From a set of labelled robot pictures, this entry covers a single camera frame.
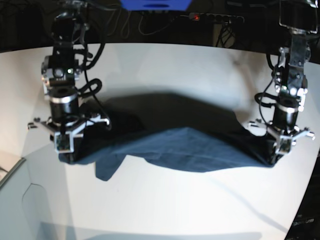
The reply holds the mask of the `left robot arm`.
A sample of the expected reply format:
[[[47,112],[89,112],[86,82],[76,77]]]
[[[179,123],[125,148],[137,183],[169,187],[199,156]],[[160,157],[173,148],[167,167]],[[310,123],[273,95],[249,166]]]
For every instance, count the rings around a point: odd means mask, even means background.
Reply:
[[[305,109],[308,80],[304,69],[311,58],[308,37],[318,33],[318,9],[316,0],[279,2],[279,25],[288,29],[290,42],[279,48],[277,64],[271,72],[270,82],[277,95],[266,91],[255,95],[259,108],[274,107],[273,119],[266,121],[261,117],[249,123],[251,127],[266,130],[266,137],[271,141],[268,152],[273,159],[288,155],[299,138],[315,139],[308,127],[301,129],[296,122],[298,114]]]

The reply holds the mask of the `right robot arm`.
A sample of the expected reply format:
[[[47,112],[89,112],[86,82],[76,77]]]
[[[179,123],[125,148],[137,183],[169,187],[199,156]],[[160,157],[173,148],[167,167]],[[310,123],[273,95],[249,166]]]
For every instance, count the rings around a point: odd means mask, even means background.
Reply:
[[[75,151],[75,140],[83,138],[87,127],[102,124],[111,126],[107,113],[84,113],[80,100],[95,97],[102,89],[102,82],[95,78],[87,80],[78,88],[76,82],[97,61],[85,40],[90,25],[82,15],[82,10],[93,4],[91,0],[60,0],[62,11],[54,18],[51,26],[53,39],[52,53],[41,64],[41,80],[44,98],[50,107],[46,120],[39,117],[28,124],[29,129],[42,128],[49,133],[58,154]]]

